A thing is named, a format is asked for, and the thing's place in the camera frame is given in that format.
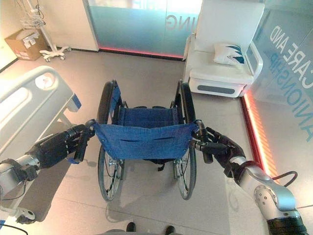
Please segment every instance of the person's foot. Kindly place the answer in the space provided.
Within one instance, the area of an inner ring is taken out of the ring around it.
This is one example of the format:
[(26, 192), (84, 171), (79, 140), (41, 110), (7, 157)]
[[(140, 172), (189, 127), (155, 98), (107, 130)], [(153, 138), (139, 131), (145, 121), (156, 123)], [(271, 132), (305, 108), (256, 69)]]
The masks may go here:
[(130, 222), (126, 227), (127, 232), (136, 232), (136, 224), (134, 222)]
[(165, 231), (165, 235), (169, 235), (169, 234), (171, 234), (171, 233), (175, 233), (175, 228), (174, 228), (174, 226), (172, 226), (172, 225), (170, 225), (170, 226), (168, 226), (167, 228), (166, 228), (166, 231)]

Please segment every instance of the gray floor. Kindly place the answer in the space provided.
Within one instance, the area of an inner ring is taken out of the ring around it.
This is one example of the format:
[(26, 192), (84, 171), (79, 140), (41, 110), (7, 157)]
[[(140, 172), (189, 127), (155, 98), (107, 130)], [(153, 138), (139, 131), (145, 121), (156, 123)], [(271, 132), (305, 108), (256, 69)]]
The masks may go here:
[[(112, 79), (117, 80), (122, 98), (130, 107), (169, 106), (184, 69), (184, 63), (178, 61), (71, 51), (65, 61), (18, 61), (0, 78), (15, 78), (40, 65), (55, 68), (81, 100), (82, 108), (77, 113), (66, 112), (77, 124), (96, 117), (103, 86)], [(234, 139), (251, 158), (240, 101), (204, 94), (193, 94), (193, 100), (196, 117)], [(158, 172), (150, 162), (134, 161), (126, 164), (120, 197), (107, 204), (97, 182), (99, 146), (96, 138), (91, 139), (85, 161), (69, 167), (42, 222), (18, 226), (31, 235), (100, 235), (109, 229), (124, 229), (133, 221), (139, 232), (161, 234), (172, 224), (182, 234), (266, 234), (265, 222), (252, 200), (224, 177), (217, 162), (206, 165), (200, 154), (196, 188), (189, 201), (181, 199), (170, 165)], [(48, 183), (53, 184), (53, 175), (49, 178)], [(44, 201), (45, 192), (35, 190), (38, 197), (35, 195), (34, 201)], [(7, 223), (14, 224), (12, 219)], [(15, 233), (3, 228), (2, 234)]]

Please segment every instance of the pillow with blue design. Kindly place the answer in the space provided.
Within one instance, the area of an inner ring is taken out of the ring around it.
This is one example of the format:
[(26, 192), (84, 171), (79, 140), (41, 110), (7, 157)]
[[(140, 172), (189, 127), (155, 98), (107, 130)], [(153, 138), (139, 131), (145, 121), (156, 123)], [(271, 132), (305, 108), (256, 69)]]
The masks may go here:
[(214, 62), (223, 65), (243, 65), (245, 63), (240, 46), (218, 43), (214, 44)]

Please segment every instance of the glass partition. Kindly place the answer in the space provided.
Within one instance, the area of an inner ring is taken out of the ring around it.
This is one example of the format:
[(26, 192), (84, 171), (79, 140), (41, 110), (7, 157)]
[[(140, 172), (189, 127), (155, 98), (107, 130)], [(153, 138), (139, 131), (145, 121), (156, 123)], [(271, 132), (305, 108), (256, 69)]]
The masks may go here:
[(313, 205), (313, 1), (265, 4), (253, 39), (263, 70), (245, 100), (266, 171), (296, 170), (297, 206)]
[(99, 48), (182, 57), (202, 0), (89, 0)]

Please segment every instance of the robotic arm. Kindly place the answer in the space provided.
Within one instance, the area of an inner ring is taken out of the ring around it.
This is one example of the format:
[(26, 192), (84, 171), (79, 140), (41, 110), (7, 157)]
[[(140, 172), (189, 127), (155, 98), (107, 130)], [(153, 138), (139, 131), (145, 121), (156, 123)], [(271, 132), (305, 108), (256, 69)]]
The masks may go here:
[(73, 163), (83, 160), (88, 140), (94, 136), (91, 127), (93, 120), (86, 125), (74, 126), (64, 132), (50, 135), (39, 142), (17, 160), (7, 159), (0, 163), (0, 199), (22, 182), (32, 181), (37, 171), (50, 168), (75, 152)]
[(200, 127), (191, 144), (203, 152), (204, 161), (214, 158), (224, 168), (224, 174), (233, 178), (259, 207), (267, 220), (271, 235), (307, 235), (302, 218), (295, 208), (293, 194), (284, 186), (273, 181), (254, 161), (247, 161), (242, 148), (230, 138), (211, 128)]

